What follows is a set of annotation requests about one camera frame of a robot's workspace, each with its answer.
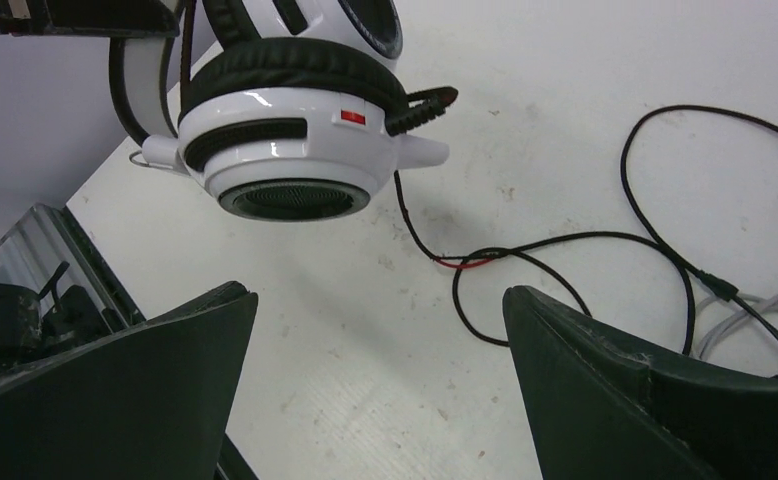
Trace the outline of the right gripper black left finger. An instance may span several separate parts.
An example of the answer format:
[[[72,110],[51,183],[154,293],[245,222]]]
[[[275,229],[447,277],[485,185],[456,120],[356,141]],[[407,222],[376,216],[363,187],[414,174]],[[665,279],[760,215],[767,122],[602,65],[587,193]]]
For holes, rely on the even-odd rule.
[[[0,479],[251,479],[227,436],[259,298],[224,283],[0,370]]]

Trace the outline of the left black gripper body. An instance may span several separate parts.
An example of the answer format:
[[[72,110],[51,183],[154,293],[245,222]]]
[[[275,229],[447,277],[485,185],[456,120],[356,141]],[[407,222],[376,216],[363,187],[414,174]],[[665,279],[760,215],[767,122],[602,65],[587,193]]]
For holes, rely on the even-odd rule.
[[[0,0],[0,35],[174,38],[179,1]]]

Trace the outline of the black and white headphones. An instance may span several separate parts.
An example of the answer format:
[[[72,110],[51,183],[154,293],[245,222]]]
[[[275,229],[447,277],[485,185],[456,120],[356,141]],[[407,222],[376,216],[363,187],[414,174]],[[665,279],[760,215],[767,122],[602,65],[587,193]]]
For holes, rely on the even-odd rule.
[[[195,181],[242,218],[309,222],[364,209],[404,170],[442,165],[415,135],[456,101],[407,91],[391,1],[206,1],[221,52],[192,66],[196,3],[122,1],[110,91],[138,166]]]

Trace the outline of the aluminium rail frame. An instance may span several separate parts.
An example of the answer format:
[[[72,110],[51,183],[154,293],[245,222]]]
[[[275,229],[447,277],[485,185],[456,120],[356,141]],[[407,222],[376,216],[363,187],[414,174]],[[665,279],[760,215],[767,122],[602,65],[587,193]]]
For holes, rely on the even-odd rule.
[[[58,296],[73,286],[85,289],[111,331],[145,320],[69,208],[36,204],[0,239],[0,283],[39,291],[63,262],[69,267],[57,282]]]

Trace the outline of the grey white over-ear headphones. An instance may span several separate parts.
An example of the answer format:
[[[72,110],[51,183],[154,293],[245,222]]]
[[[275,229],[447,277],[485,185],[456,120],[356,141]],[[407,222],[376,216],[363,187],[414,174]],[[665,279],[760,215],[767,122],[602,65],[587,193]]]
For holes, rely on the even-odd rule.
[[[769,313],[778,314],[778,293],[769,298],[751,294],[740,294],[740,298],[746,303],[749,303],[761,315]],[[693,348],[690,356],[698,360],[706,359],[709,356],[709,353],[722,340],[752,321],[755,321],[754,317],[744,310],[739,310],[729,315],[703,335]]]

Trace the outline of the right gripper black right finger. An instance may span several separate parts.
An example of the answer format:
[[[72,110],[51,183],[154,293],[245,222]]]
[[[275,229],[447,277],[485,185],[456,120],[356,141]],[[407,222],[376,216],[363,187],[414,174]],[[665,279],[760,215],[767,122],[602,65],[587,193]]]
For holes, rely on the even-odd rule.
[[[705,363],[529,286],[502,312],[547,479],[778,479],[778,380]]]

